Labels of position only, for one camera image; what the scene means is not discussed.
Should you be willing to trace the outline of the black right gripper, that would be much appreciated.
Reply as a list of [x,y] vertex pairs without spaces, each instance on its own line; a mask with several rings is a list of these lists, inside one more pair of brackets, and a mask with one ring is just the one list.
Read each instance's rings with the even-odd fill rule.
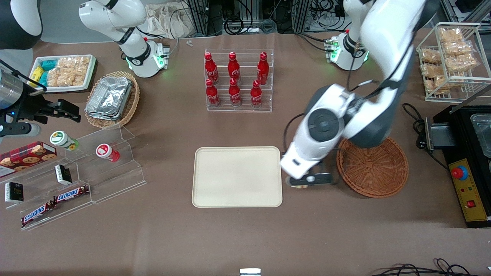
[[[53,103],[49,103],[49,101],[17,101],[15,103],[1,101],[0,105],[1,125],[3,127],[10,127],[11,124],[20,120],[30,120],[46,125],[47,117],[66,118],[77,123],[81,122],[79,107],[64,99],[59,99]],[[49,107],[58,113],[42,114],[42,111]]]

